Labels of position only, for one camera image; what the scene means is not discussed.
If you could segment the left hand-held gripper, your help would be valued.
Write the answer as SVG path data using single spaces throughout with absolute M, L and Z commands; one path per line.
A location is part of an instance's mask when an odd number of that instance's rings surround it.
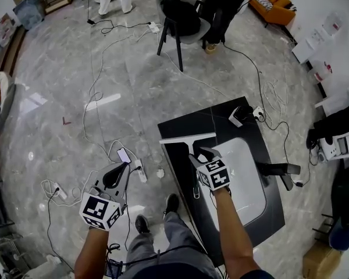
M 123 197 L 130 175 L 125 162 L 110 164 L 97 175 L 96 192 L 85 192 L 79 210 L 84 222 L 92 227 L 110 231 L 127 208 Z

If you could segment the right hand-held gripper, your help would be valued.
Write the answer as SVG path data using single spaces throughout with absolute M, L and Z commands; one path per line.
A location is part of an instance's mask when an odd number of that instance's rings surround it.
M 188 158 L 195 168 L 195 187 L 205 186 L 210 191 L 216 191 L 230 185 L 230 168 L 225 163 L 220 152 L 209 147 L 199 147 L 199 152 L 207 162 L 198 160 L 193 154 Z

